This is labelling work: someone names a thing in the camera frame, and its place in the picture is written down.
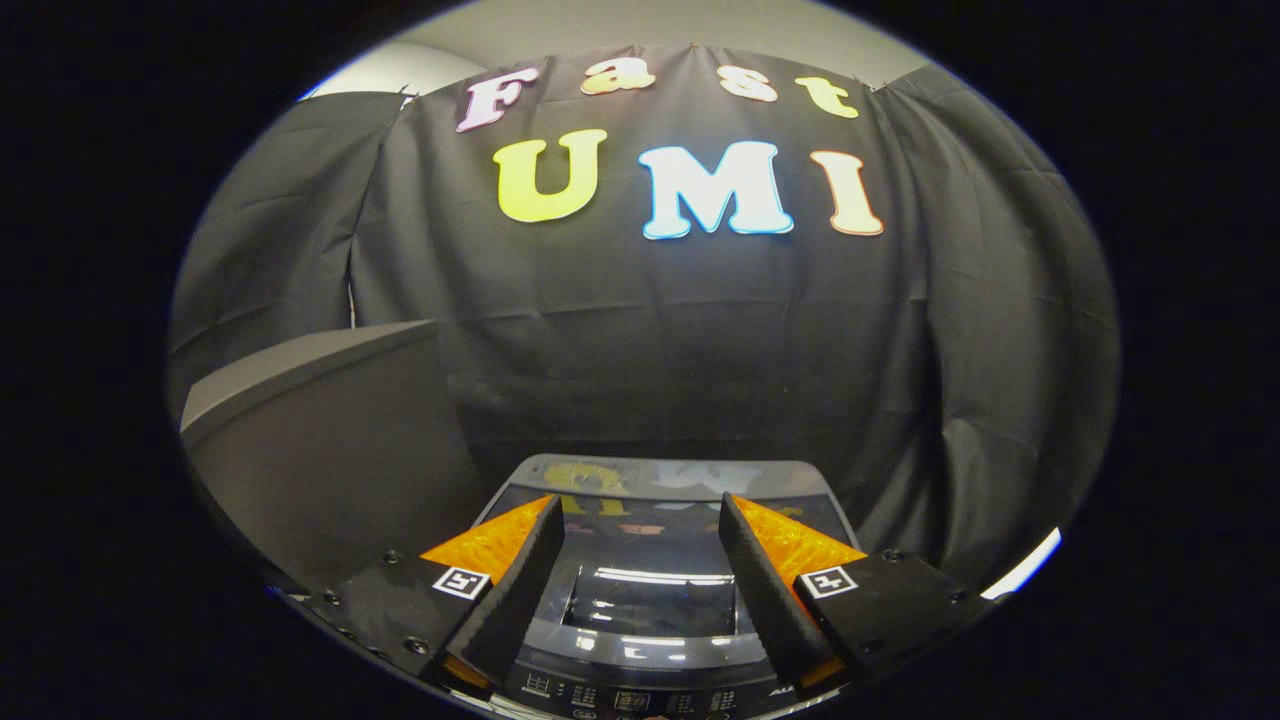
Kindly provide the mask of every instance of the cutout letter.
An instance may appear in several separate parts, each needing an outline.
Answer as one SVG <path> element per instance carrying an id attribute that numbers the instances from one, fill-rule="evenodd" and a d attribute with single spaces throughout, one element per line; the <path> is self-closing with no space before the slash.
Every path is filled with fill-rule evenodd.
<path id="1" fill-rule="evenodd" d="M 849 92 L 841 87 L 831 85 L 831 82 L 826 78 L 801 77 L 796 78 L 796 85 L 803 85 L 809 88 L 809 97 L 813 97 L 814 105 L 822 108 L 832 115 L 840 115 L 841 118 L 858 117 L 858 110 L 840 101 L 841 97 L 849 97 Z"/>
<path id="2" fill-rule="evenodd" d="M 773 102 L 778 99 L 778 91 L 769 87 L 769 78 L 755 70 L 736 65 L 721 65 L 716 74 L 721 77 L 721 87 L 739 97 L 763 102 Z"/>
<path id="3" fill-rule="evenodd" d="M 649 87 L 658 79 L 649 74 L 649 63 L 640 58 L 614 58 L 596 63 L 586 69 L 586 76 L 582 92 L 588 95 Z"/>
<path id="4" fill-rule="evenodd" d="M 613 491 L 618 493 L 626 493 L 626 486 L 622 484 L 622 474 L 612 468 L 605 468 L 603 465 L 581 464 L 581 462 L 557 462 L 543 473 L 543 479 L 545 479 L 552 486 L 564 489 L 586 489 L 588 478 L 595 480 L 600 489 Z M 577 497 L 572 495 L 562 495 L 561 505 L 564 507 L 564 512 L 572 515 L 585 515 L 586 510 L 577 503 Z M 600 515 L 608 518 L 618 518 L 623 515 L 630 515 L 626 509 L 622 507 L 622 501 L 616 497 L 602 497 L 600 498 Z"/>
<path id="5" fill-rule="evenodd" d="M 785 233 L 795 227 L 782 211 L 773 179 L 773 156 L 778 147 L 769 142 L 742 141 L 724 149 L 716 174 L 680 146 L 655 147 L 640 154 L 640 164 L 653 174 L 653 219 L 645 223 L 649 240 L 668 240 L 689 234 L 692 224 L 680 214 L 680 199 L 707 232 L 716 232 L 728 199 L 737 209 L 728 219 L 733 232 Z"/>
<path id="6" fill-rule="evenodd" d="M 538 154 L 547 149 L 541 140 L 508 145 L 493 154 L 498 163 L 498 206 L 513 220 L 539 223 L 572 215 L 595 195 L 598 179 L 596 149 L 608 137 L 603 129 L 564 133 L 559 143 L 568 147 L 568 184 L 564 190 L 538 192 Z"/>
<path id="7" fill-rule="evenodd" d="M 844 152 L 819 150 L 809 158 L 827 170 L 831 184 L 831 197 L 836 202 L 836 214 L 831 217 L 831 227 L 845 234 L 879 234 L 884 223 L 872 213 L 863 176 L 859 173 L 863 161 Z"/>
<path id="8" fill-rule="evenodd" d="M 498 109 L 498 102 L 511 105 L 520 97 L 521 83 L 535 79 L 538 79 L 538 68 L 525 68 L 468 87 L 471 104 L 467 105 L 467 117 L 458 123 L 458 132 L 500 120 L 503 110 Z"/>

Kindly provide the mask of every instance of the orange triangular fingertip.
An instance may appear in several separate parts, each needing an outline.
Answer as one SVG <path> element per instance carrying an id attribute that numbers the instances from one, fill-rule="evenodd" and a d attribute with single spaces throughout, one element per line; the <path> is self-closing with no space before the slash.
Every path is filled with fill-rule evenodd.
<path id="1" fill-rule="evenodd" d="M 502 579 L 534 529 L 538 514 L 553 496 L 527 502 L 471 528 L 419 557 L 474 573 L 485 573 L 494 584 Z"/>
<path id="2" fill-rule="evenodd" d="M 787 518 L 736 495 L 731 496 L 737 509 L 742 511 L 746 524 L 751 527 L 751 533 L 760 541 L 760 547 L 769 556 L 773 570 L 777 571 L 782 582 L 791 589 L 791 594 L 800 602 L 796 594 L 796 577 L 805 573 L 814 573 L 861 560 L 865 552 L 849 547 L 847 544 L 819 533 L 818 530 Z"/>
<path id="3" fill-rule="evenodd" d="M 488 688 L 489 679 L 484 675 L 472 670 L 466 662 L 462 662 L 452 655 L 444 656 L 444 669 L 448 670 L 454 678 L 460 680 L 466 680 L 477 688 Z"/>

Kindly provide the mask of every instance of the yellow letter u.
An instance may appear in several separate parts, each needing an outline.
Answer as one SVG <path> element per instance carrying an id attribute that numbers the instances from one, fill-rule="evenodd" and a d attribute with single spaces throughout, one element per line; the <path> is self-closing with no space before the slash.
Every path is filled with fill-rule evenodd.
<path id="1" fill-rule="evenodd" d="M 498 206 L 513 220 L 539 223 L 577 213 L 595 195 L 599 179 L 596 149 L 608 137 L 603 129 L 566 133 L 559 143 L 568 149 L 568 184 L 550 195 L 538 192 L 538 154 L 547 149 L 541 140 L 508 145 L 493 154 L 498 163 Z"/>

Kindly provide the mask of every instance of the black cloth backdrop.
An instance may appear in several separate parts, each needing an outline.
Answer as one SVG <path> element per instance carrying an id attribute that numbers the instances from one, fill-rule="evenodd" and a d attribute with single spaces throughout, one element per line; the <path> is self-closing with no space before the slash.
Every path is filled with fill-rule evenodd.
<path id="1" fill-rule="evenodd" d="M 579 90 L 588 67 L 627 55 L 653 86 Z M 764 73 L 780 99 L 726 92 L 724 64 Z M 454 131 L 472 82 L 526 67 L 541 74 L 500 120 Z M 810 76 L 859 117 L 820 110 L 794 82 Z M 358 324 L 440 323 L 490 483 L 535 452 L 805 460 L 865 546 L 923 552 L 978 588 L 1079 507 L 1119 383 L 1102 252 L 1048 159 L 951 74 L 872 88 L 754 53 L 630 46 L 403 100 L 300 102 L 232 172 L 179 278 L 174 407 L 218 366 L 347 327 L 349 279 Z M 608 132 L 593 200 L 558 220 L 503 215 L 494 151 L 544 140 L 538 186 L 554 192 L 557 141 L 586 128 Z M 680 145 L 712 170 L 742 140 L 777 145 L 795 228 L 644 238 L 637 155 Z M 832 229 L 815 150 L 863 160 L 883 233 Z"/>

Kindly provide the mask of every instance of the white wall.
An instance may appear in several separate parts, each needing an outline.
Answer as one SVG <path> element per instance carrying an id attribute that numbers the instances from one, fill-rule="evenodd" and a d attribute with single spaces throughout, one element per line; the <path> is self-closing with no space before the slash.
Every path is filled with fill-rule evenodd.
<path id="1" fill-rule="evenodd" d="M 479 0 L 397 41 L 490 68 L 586 47 L 699 42 L 808 63 L 873 87 L 929 64 L 897 37 L 812 0 Z"/>
<path id="2" fill-rule="evenodd" d="M 361 55 L 301 99 L 362 90 L 397 92 L 406 85 L 404 92 L 425 95 L 483 72 L 483 65 L 443 50 L 388 42 Z"/>

